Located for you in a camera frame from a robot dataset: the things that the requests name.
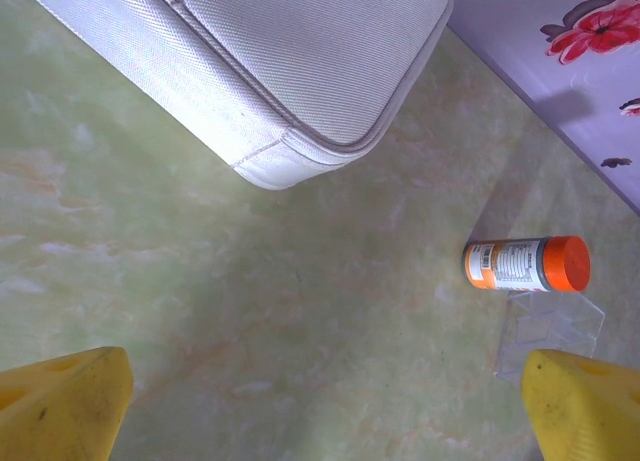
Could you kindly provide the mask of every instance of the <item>yellow object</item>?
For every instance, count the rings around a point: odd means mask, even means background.
[[[122,348],[0,373],[0,460],[107,461],[132,391]]]
[[[533,351],[522,398],[545,461],[640,460],[640,371]]]

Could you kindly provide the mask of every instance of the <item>green marble floor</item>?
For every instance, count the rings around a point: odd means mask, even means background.
[[[374,152],[275,193],[35,2],[0,42],[0,369],[125,347],[113,461],[535,459],[472,235],[583,236],[640,367],[640,220],[450,32]]]

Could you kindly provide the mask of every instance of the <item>barcode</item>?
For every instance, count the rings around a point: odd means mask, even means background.
[[[480,263],[481,269],[490,269],[491,268],[491,251],[493,251],[493,246],[487,246],[482,251],[482,262]]]

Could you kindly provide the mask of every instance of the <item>fabric texture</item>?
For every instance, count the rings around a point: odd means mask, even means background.
[[[38,1],[267,189],[370,151],[452,7],[452,0]]]

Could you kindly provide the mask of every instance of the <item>clear plastic packaging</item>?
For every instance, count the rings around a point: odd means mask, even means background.
[[[511,292],[494,373],[513,385],[534,349],[591,357],[604,312],[580,293]]]

